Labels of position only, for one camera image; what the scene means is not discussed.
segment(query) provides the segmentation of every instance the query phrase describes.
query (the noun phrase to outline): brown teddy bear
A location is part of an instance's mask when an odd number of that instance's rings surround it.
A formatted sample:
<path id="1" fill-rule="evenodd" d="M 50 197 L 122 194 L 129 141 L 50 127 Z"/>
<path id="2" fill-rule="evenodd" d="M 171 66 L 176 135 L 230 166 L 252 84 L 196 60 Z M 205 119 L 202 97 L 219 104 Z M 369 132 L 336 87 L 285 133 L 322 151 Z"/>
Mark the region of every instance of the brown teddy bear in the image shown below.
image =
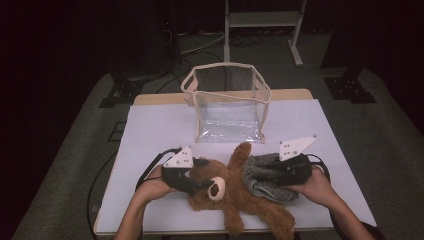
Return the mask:
<path id="1" fill-rule="evenodd" d="M 291 213 L 281 204 L 253 195 L 243 183 L 243 164 L 249 157 L 251 149 L 252 145 L 247 142 L 238 145 L 228 166 L 217 160 L 209 160 L 209 164 L 205 166 L 193 167 L 190 170 L 191 179 L 201 182 L 220 177 L 225 181 L 225 194 L 222 195 L 221 191 L 219 196 L 218 187 L 214 185 L 209 189 L 201 189 L 190 194 L 189 205 L 195 211 L 222 209 L 224 225 L 229 235 L 243 233 L 244 224 L 239 214 L 239 211 L 243 211 L 257 215 L 268 225 L 277 239 L 293 239 L 295 220 Z"/>

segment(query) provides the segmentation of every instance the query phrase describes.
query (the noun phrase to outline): clear plastic bag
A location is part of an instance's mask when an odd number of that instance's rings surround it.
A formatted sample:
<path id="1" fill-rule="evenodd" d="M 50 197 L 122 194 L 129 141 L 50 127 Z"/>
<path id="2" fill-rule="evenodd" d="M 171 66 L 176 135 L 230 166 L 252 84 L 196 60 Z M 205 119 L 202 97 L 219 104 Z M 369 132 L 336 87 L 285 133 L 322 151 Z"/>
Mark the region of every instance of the clear plastic bag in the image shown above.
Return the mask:
<path id="1" fill-rule="evenodd" d="M 196 142 L 261 142 L 271 90 L 259 72 L 240 63 L 194 67 L 181 90 L 196 109 Z"/>

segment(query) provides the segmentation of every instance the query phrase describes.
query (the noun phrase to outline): floor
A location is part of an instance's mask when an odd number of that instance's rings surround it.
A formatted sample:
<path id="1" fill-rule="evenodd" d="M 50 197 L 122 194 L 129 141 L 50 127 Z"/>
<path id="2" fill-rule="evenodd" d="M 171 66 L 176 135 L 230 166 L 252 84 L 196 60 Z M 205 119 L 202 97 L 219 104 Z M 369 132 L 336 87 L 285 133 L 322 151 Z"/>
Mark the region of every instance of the floor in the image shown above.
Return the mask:
<path id="1" fill-rule="evenodd" d="M 295 66 L 287 46 L 288 34 L 244 39 L 254 44 L 231 48 L 231 61 L 254 65 L 272 89 L 307 88 L 318 99 L 376 222 L 387 239 L 424 236 L 424 139 L 391 97 L 384 82 L 364 69 L 359 81 L 376 103 L 334 100 L 324 77 L 344 69 L 320 69 L 330 34 L 301 34 L 299 53 L 304 66 Z M 180 36 L 183 50 L 211 41 L 211 36 Z M 142 93 L 180 92 L 193 66 L 221 61 L 222 44 L 184 56 L 174 74 L 147 83 Z M 95 218 L 119 147 L 119 123 L 129 103 L 100 108 L 113 88 L 109 74 L 99 79 L 68 133 L 30 209 L 13 239 L 94 239 Z M 300 234 L 301 239 L 339 239 L 334 231 Z M 146 236 L 145 239 L 159 239 Z M 172 236 L 171 239 L 224 239 L 225 236 Z M 257 239 L 242 235 L 230 239 Z M 273 239 L 263 235 L 262 239 Z"/>

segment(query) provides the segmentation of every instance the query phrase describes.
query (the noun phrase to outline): white table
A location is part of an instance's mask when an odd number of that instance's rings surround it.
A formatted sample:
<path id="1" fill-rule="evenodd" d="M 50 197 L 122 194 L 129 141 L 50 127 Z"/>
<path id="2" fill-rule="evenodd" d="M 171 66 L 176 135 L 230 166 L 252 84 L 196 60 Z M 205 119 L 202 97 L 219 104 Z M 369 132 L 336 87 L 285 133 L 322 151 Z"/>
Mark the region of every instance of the white table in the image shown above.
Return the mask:
<path id="1" fill-rule="evenodd" d="M 213 158 L 228 163 L 238 143 L 195 143 L 195 119 L 195 110 L 181 103 L 131 107 L 95 224 L 96 234 L 116 233 L 138 178 L 158 153 L 179 146 L 191 146 L 194 157 Z M 335 190 L 361 221 L 376 226 L 318 100 L 271 101 L 264 133 L 267 142 L 253 144 L 253 155 L 278 152 L 282 140 L 317 134 L 319 139 L 305 153 L 322 158 L 329 168 Z M 333 227 L 328 210 L 302 196 L 286 207 L 296 219 L 296 231 Z M 246 232 L 269 231 L 258 217 L 244 213 L 241 215 Z M 224 233 L 223 219 L 222 211 L 194 212 L 188 205 L 187 194 L 171 193 L 148 205 L 144 233 Z"/>

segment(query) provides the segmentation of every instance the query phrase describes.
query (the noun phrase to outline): teddy bear leg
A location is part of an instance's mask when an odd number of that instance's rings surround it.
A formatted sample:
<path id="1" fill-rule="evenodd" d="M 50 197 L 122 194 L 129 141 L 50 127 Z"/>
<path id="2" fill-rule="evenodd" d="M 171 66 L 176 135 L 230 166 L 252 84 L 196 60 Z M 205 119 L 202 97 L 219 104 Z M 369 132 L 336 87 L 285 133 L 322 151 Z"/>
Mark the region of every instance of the teddy bear leg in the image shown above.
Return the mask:
<path id="1" fill-rule="evenodd" d="M 227 229 L 228 234 L 231 236 L 237 236 L 243 233 L 244 224 L 240 217 L 240 212 L 232 205 L 226 205 L 223 207 L 224 210 L 224 225 Z"/>
<path id="2" fill-rule="evenodd" d="M 293 215 L 285 208 L 277 204 L 264 203 L 257 215 L 264 221 L 278 240 L 294 238 Z"/>

